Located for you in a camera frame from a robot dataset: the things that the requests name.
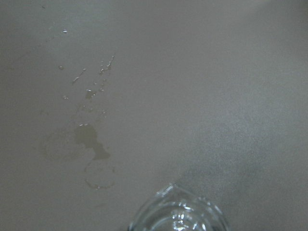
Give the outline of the clear glass cup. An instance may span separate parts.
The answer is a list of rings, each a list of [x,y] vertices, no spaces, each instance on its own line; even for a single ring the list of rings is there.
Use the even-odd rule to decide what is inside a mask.
[[[170,184],[138,210],[129,231],[229,231],[222,211],[212,201]]]

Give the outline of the brown table mat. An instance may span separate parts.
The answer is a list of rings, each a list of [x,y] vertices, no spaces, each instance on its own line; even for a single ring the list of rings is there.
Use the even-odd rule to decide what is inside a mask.
[[[307,230],[307,1],[1,1],[1,230],[125,231],[172,182]]]

